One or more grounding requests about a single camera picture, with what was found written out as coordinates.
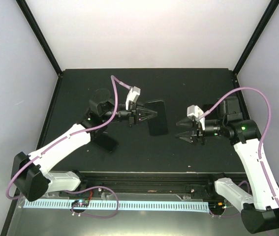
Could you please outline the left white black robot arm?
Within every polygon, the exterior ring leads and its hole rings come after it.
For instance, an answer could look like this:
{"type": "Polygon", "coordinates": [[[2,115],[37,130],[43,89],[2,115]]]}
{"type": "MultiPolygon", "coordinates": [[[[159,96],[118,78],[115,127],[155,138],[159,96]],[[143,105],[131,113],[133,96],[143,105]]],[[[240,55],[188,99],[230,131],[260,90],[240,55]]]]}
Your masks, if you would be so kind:
{"type": "Polygon", "coordinates": [[[156,118],[158,112],[137,103],[140,89],[133,87],[126,104],[118,104],[105,88],[96,90],[82,120],[46,146],[14,157],[11,173],[13,183],[29,201],[40,199],[49,192],[69,191],[76,196],[87,192],[87,183],[78,171],[51,172],[52,168],[78,148],[93,143],[112,153],[119,143],[105,134],[110,121],[128,121],[129,126],[156,118]]]}

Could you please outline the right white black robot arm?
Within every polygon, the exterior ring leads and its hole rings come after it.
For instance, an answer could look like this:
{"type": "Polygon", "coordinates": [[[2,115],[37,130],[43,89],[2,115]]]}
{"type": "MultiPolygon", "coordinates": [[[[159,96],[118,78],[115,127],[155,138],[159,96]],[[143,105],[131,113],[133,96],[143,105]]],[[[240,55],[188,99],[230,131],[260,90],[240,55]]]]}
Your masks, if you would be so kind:
{"type": "Polygon", "coordinates": [[[186,118],[176,123],[188,131],[177,134],[176,138],[203,145],[207,137],[226,137],[241,160],[251,192],[221,175],[205,186],[206,194],[211,198],[224,197],[238,210],[251,234],[279,229],[279,187],[260,144],[262,135],[256,122],[243,118],[238,98],[234,96],[212,108],[217,111],[217,118],[206,120],[208,112],[196,105],[189,106],[186,118]]]}

